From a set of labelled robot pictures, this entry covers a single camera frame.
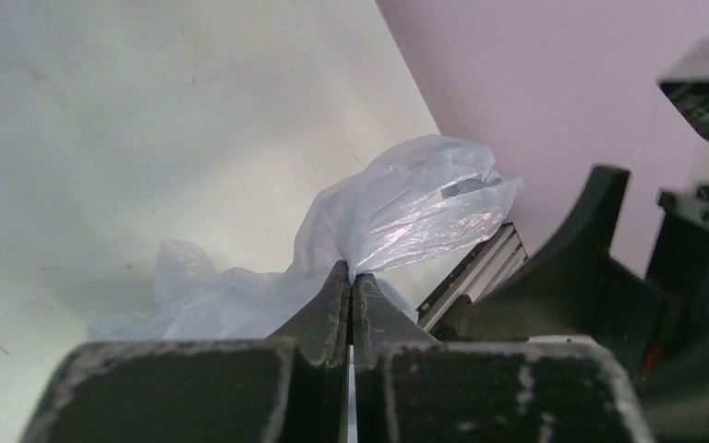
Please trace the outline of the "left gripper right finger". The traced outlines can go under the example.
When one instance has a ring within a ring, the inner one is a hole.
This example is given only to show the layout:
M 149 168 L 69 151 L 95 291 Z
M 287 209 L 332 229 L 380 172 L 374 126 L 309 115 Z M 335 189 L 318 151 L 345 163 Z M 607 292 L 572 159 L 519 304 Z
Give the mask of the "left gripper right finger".
M 361 442 L 650 442 L 625 370 L 588 342 L 447 341 L 352 286 Z

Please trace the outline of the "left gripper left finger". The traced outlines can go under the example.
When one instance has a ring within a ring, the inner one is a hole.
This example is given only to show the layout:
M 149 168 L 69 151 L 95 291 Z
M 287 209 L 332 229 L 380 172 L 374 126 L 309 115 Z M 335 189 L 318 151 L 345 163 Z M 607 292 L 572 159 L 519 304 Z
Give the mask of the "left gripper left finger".
M 344 442 L 347 265 L 262 340 L 95 341 L 50 377 L 25 442 Z

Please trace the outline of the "light blue plastic trash bag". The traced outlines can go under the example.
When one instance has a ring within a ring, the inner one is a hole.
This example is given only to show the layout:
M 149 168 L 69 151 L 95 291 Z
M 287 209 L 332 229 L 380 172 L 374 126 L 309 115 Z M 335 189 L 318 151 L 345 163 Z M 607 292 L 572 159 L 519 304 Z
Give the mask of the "light blue plastic trash bag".
M 490 148 L 427 135 L 381 153 L 322 190 L 282 272 L 218 270 L 198 245 L 159 247 L 154 308 L 89 327 L 93 341 L 262 339 L 314 298 L 334 264 L 355 277 L 413 265 L 491 238 L 523 189 L 501 176 Z

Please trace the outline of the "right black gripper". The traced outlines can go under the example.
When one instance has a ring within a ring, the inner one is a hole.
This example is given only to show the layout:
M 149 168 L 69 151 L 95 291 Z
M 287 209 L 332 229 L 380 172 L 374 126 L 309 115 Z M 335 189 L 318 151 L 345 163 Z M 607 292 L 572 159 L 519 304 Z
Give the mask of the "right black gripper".
M 454 303 L 442 341 L 589 336 L 638 379 L 664 314 L 662 361 L 636 382 L 659 442 L 709 442 L 709 184 L 664 190 L 659 235 L 645 277 L 610 254 L 630 172 L 596 165 L 566 220 L 506 281 L 475 302 Z

